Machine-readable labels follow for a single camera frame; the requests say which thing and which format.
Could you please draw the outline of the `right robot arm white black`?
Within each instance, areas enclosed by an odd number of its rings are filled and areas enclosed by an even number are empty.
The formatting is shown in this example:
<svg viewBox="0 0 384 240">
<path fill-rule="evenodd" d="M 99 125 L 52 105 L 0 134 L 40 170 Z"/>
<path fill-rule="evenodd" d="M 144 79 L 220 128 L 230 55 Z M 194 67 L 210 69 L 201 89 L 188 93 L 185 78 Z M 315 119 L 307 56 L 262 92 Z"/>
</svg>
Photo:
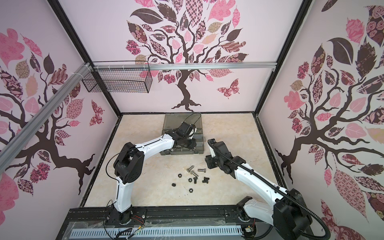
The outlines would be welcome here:
<svg viewBox="0 0 384 240">
<path fill-rule="evenodd" d="M 238 203 L 237 215 L 243 222 L 259 220 L 274 227 L 284 240 L 296 240 L 302 236 L 313 222 L 311 215 L 289 197 L 285 188 L 272 183 L 239 156 L 232 156 L 224 142 L 208 140 L 210 155 L 205 160 L 209 169 L 219 168 L 222 172 L 242 182 L 258 194 L 265 202 L 245 197 Z"/>
</svg>

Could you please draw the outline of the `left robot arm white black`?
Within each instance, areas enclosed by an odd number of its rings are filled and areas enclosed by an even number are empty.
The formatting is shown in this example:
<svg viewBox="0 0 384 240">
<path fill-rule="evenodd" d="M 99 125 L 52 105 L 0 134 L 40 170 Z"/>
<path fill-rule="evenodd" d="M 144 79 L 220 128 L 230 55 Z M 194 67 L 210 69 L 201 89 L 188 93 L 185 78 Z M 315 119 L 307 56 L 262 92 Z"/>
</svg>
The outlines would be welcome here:
<svg viewBox="0 0 384 240">
<path fill-rule="evenodd" d="M 195 132 L 195 125 L 183 122 L 178 128 L 166 131 L 156 139 L 137 145 L 131 142 L 124 145 L 113 164 L 118 181 L 114 208 L 118 213 L 125 213 L 132 207 L 133 184 L 140 177 L 145 160 L 174 147 L 194 150 L 197 146 L 193 138 Z"/>
</svg>

